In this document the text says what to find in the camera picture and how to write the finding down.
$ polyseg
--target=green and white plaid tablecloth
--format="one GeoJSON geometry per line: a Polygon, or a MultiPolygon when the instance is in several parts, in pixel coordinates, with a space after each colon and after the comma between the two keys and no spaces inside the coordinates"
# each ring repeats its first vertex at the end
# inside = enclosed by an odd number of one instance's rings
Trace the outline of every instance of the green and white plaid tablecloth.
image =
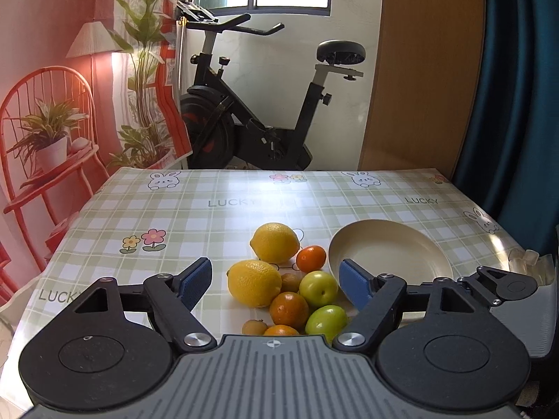
{"type": "Polygon", "coordinates": [[[194,315],[219,340],[238,333],[247,319],[267,317],[266,310],[234,301],[225,275],[233,263],[254,258],[249,241],[257,227],[282,222],[297,229],[301,246],[326,249],[338,229],[360,219],[389,219],[424,233],[444,251],[455,277],[479,265],[507,269],[508,252],[518,247],[436,170],[169,174],[122,168],[82,209],[40,279],[14,337],[0,395],[30,407],[17,375],[21,349],[100,277],[138,284],[208,257],[213,281],[194,315]]]}

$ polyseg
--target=wooden panel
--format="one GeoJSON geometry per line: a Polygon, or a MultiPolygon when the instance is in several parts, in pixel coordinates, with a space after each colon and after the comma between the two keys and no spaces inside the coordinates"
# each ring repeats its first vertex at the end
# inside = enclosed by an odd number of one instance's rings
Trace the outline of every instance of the wooden panel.
{"type": "Polygon", "coordinates": [[[382,0],[360,169],[450,177],[481,63],[485,0],[382,0]]]}

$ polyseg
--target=yellow lemon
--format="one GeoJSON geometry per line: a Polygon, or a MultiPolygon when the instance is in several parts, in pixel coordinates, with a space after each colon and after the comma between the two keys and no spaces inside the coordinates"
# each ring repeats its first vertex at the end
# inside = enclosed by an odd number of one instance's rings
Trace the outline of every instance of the yellow lemon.
{"type": "Polygon", "coordinates": [[[231,296],[248,307],[267,307],[279,295],[281,276],[268,263],[244,260],[227,272],[227,287],[231,296]]]}
{"type": "Polygon", "coordinates": [[[300,248],[295,232],[276,222],[258,227],[251,239],[251,247],[263,262],[276,265],[289,261],[300,248]]]}

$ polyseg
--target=white lampshade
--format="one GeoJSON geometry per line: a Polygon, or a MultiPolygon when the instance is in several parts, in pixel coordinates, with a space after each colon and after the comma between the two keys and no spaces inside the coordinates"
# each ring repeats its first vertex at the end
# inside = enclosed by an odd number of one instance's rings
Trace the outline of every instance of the white lampshade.
{"type": "Polygon", "coordinates": [[[66,58],[121,50],[101,22],[86,22],[75,37],[66,58]]]}

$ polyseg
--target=silver bolt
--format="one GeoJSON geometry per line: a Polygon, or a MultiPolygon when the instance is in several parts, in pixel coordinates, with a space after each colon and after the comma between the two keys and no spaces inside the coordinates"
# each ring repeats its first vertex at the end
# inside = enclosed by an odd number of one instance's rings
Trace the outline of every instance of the silver bolt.
{"type": "Polygon", "coordinates": [[[343,346],[359,346],[365,343],[365,337],[358,332],[345,332],[337,337],[343,346]]]}
{"type": "Polygon", "coordinates": [[[184,337],[188,346],[206,346],[211,342],[211,337],[203,332],[192,332],[184,337]]]}

